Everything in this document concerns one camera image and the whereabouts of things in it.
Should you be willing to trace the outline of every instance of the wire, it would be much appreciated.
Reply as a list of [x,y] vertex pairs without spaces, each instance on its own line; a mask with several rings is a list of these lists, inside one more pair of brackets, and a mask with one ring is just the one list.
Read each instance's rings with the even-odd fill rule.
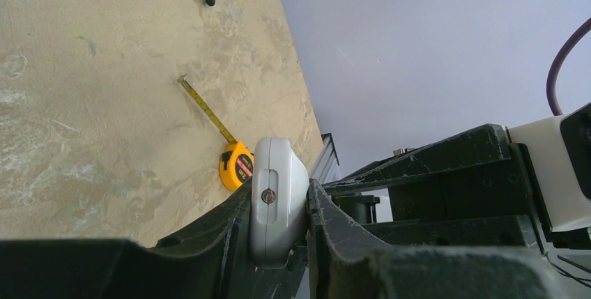
[[575,282],[583,285],[584,287],[588,287],[589,289],[591,289],[591,284],[585,283],[585,282],[591,282],[591,279],[573,276],[571,273],[567,272],[565,269],[561,268],[560,266],[557,266],[552,261],[550,261],[550,257],[548,257],[548,255],[546,255],[546,259],[548,260],[548,263],[550,263],[558,271],[559,275],[562,275],[564,277],[568,277],[568,278],[574,280]]
[[546,97],[548,98],[550,109],[555,116],[562,114],[562,110],[558,104],[558,99],[556,98],[556,79],[558,78],[558,72],[560,71],[560,67],[562,67],[562,63],[565,61],[574,46],[589,31],[591,31],[591,18],[589,18],[584,24],[581,25],[581,27],[572,33],[569,40],[565,42],[562,48],[560,48],[558,51],[558,54],[556,54],[556,57],[552,62],[552,66],[550,66],[550,70],[548,71],[548,79],[546,80]]

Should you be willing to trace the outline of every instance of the white wall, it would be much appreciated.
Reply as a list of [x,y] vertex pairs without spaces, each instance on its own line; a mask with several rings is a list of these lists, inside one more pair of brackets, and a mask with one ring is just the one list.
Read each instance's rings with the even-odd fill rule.
[[[282,0],[322,132],[343,174],[482,123],[550,115],[548,68],[591,0]],[[591,35],[558,80],[591,101]]]

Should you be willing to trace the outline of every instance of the black cable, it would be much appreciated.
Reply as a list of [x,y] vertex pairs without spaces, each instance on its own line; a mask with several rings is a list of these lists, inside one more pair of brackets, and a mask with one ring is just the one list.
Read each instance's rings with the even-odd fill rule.
[[562,48],[560,48],[560,51],[558,51],[558,54],[556,54],[556,57],[552,62],[552,66],[550,66],[550,70],[548,71],[548,79],[546,80],[546,97],[548,98],[550,109],[555,116],[562,114],[562,110],[558,104],[558,99],[556,98],[556,79],[558,78],[558,72],[560,71],[560,67],[562,67],[562,63],[565,61],[574,46],[583,38],[583,36],[585,36],[585,34],[589,33],[589,31],[591,31],[591,18],[589,18],[584,24],[581,25],[581,27],[572,33],[569,40],[565,42]]
[[584,287],[588,287],[589,289],[591,289],[591,284],[585,283],[585,282],[591,282],[591,279],[579,278],[577,276],[573,276],[571,273],[567,272],[565,269],[561,268],[560,266],[557,266],[552,261],[550,261],[550,258],[548,256],[546,256],[546,259],[548,259],[548,263],[550,263],[558,271],[559,275],[562,275],[564,277],[568,277],[568,278],[574,280],[575,282],[583,285]]

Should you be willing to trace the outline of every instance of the beige table surface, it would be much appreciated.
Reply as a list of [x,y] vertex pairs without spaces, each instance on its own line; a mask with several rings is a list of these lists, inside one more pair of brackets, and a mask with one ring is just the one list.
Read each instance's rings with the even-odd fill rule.
[[0,0],[0,238],[144,245],[225,200],[225,140],[322,142],[280,0]]

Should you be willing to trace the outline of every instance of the screw head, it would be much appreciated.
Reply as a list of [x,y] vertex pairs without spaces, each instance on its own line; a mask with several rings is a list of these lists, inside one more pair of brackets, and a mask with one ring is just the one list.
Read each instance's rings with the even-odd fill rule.
[[271,204],[277,198],[275,192],[271,189],[264,190],[261,194],[261,198],[265,204]]

